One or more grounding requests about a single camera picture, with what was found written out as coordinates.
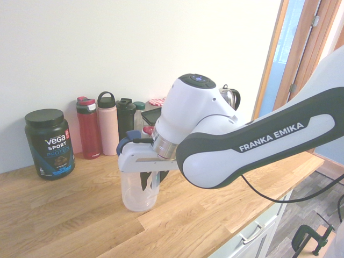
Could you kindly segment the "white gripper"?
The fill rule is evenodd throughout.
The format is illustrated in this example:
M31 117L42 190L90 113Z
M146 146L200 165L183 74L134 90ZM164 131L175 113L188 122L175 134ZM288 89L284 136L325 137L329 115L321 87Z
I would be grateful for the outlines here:
M159 157L150 144L133 142L123 147L118 158L118 166L122 173L140 173L142 191L147 188L150 171L159 171L161 183L168 175L169 170L178 169L176 160Z

